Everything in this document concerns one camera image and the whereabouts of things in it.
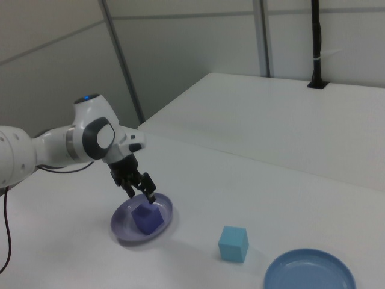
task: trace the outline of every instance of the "white wall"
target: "white wall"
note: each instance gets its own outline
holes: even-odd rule
[[[320,2],[323,79],[385,87],[385,2]],[[268,0],[273,77],[310,80],[313,72],[310,8],[310,1]]]
[[[252,0],[108,5],[146,119],[210,72],[265,76]]]
[[[73,101],[94,92],[139,125],[97,1],[1,1],[0,24],[0,125],[71,124]]]

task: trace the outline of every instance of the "purple plate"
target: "purple plate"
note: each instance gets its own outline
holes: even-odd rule
[[[163,224],[157,227],[150,235],[145,235],[139,231],[131,216],[131,212],[141,203],[148,202],[145,195],[139,194],[122,203],[112,215],[111,229],[115,236],[124,241],[144,242],[163,232],[173,218],[173,203],[164,194],[155,193],[155,198],[156,201],[153,204],[158,206],[163,217]]]

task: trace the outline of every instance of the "purple cube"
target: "purple cube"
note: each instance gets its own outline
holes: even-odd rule
[[[163,218],[158,206],[148,202],[141,203],[131,212],[131,215],[138,229],[146,235],[150,235],[163,224]]]

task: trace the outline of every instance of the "blue plate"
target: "blue plate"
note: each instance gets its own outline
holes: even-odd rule
[[[353,275],[339,259],[323,251],[299,249],[275,259],[265,289],[356,289]]]

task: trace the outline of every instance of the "black cable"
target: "black cable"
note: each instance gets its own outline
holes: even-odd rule
[[[90,162],[88,165],[86,165],[85,167],[82,167],[81,169],[78,169],[78,170],[69,170],[67,172],[59,172],[59,171],[56,171],[56,170],[49,170],[49,169],[46,169],[44,166],[37,166],[40,170],[45,170],[46,172],[50,172],[50,173],[77,173],[77,172],[80,172],[81,170],[85,170],[86,168],[88,168],[90,165],[92,165],[94,162]]]
[[[37,167],[39,169],[41,169],[41,170],[45,170],[46,172],[50,172],[50,173],[76,173],[76,172],[80,172],[81,170],[84,170],[84,169],[88,168],[93,163],[94,162],[92,161],[88,165],[86,165],[85,167],[82,167],[81,169],[70,170],[68,172],[56,172],[54,170],[46,169],[44,166],[37,166]],[[0,274],[5,270],[5,268],[7,268],[8,263],[11,260],[11,254],[12,254],[11,232],[10,232],[10,227],[8,225],[8,216],[7,216],[7,196],[8,196],[9,189],[10,189],[9,187],[6,187],[5,188],[5,193],[4,193],[4,221],[5,221],[5,229],[7,230],[7,237],[8,237],[8,257],[7,257],[7,260],[6,260],[5,264],[4,264],[4,266],[0,270]]]
[[[0,274],[7,268],[8,263],[10,262],[11,259],[11,253],[12,253],[12,242],[11,242],[11,233],[10,233],[10,227],[8,225],[8,217],[7,217],[7,196],[8,196],[8,190],[9,187],[5,188],[5,193],[4,193],[4,221],[5,221],[5,228],[7,230],[7,237],[8,237],[8,258],[0,270]]]

